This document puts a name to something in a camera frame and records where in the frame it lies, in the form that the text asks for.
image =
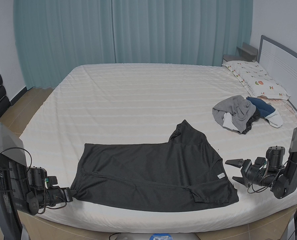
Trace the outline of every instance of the white wall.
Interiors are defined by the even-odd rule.
[[[15,46],[13,3],[0,0],[0,74],[10,100],[26,86]]]
[[[261,35],[297,53],[297,0],[253,0],[250,45],[259,48]]]

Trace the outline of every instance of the black garment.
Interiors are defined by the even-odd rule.
[[[238,202],[222,158],[186,120],[167,143],[85,144],[71,189],[78,200],[151,212],[187,212]]]
[[[247,134],[249,130],[252,129],[252,122],[255,122],[261,116],[260,111],[256,108],[254,114],[251,118],[246,122],[246,129],[242,132],[242,134]]]

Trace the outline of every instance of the blue sticker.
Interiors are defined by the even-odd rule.
[[[154,234],[149,240],[173,240],[170,234]]]

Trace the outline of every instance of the white cloth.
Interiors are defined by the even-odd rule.
[[[286,101],[273,100],[282,128],[263,120],[246,135],[232,134],[213,118],[212,107],[234,95],[247,97],[241,83],[226,68],[173,64],[97,64],[75,68],[35,113],[21,139],[33,158],[69,187],[85,143],[135,144],[167,142],[184,119],[207,136],[223,158],[239,202],[210,210],[148,212],[127,210],[74,199],[64,209],[41,216],[50,221],[106,232],[176,233],[220,230],[250,223],[297,203],[297,188],[277,199],[268,190],[248,194],[232,180],[240,176],[227,159],[264,157],[270,146],[290,146],[297,114]],[[112,195],[119,193],[112,190]]]
[[[238,129],[236,128],[236,126],[232,122],[232,115],[231,115],[231,113],[226,112],[224,114],[223,120],[224,120],[223,127],[226,127],[226,128],[228,128],[230,130],[236,130],[236,131],[238,131]]]
[[[283,124],[283,119],[277,109],[272,114],[269,114],[265,117],[268,120],[269,124],[275,128],[279,128]]]

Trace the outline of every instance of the teal curtain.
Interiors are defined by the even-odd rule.
[[[27,88],[56,87],[75,67],[115,63],[112,0],[14,0]]]
[[[27,88],[55,87],[76,66],[219,66],[249,43],[253,0],[14,0]]]
[[[253,0],[112,0],[116,62],[220,66],[249,43]]]

